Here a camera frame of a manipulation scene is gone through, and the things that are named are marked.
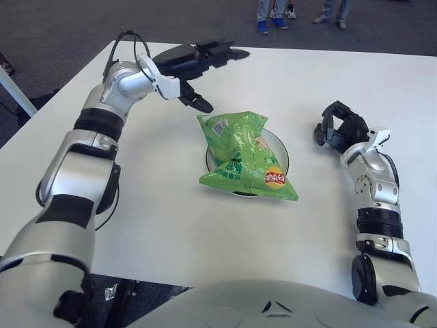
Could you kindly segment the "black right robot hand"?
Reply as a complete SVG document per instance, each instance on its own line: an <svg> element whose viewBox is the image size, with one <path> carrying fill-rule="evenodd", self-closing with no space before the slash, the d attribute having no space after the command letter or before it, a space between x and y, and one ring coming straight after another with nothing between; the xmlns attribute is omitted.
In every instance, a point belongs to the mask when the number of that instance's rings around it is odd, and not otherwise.
<svg viewBox="0 0 437 328"><path fill-rule="evenodd" d="M324 110L313 136L319 146L328 144L343 154L354 144L369 141L368 132L364 119L337 100Z"/></svg>

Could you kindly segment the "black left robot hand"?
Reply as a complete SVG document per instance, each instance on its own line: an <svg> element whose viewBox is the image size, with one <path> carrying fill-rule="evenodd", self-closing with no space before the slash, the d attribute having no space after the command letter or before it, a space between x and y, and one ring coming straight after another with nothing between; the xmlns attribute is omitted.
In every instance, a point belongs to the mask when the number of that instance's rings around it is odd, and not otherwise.
<svg viewBox="0 0 437 328"><path fill-rule="evenodd" d="M152 61L160 73L180 81L178 99L186 106L202 113L212 113L213 106L188 83L198 79L209 68L220 68L230 60L248 57L246 50L234 47L233 41L206 40L194 45L181 44L155 56Z"/></svg>

